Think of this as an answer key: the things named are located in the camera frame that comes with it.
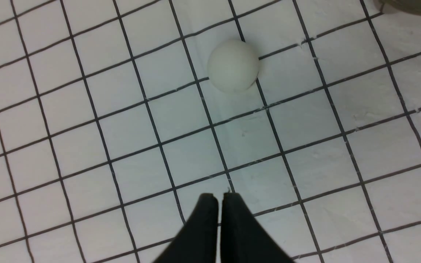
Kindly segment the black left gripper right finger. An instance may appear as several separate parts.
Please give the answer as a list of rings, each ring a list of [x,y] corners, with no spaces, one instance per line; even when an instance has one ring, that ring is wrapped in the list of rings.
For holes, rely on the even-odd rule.
[[[221,215],[222,263],[294,262],[258,223],[239,193],[224,193]]]

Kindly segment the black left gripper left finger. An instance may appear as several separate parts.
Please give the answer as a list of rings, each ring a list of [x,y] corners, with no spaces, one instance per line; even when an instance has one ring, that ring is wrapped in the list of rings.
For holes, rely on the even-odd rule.
[[[210,193],[200,195],[192,214],[156,263],[215,263],[219,204]]]

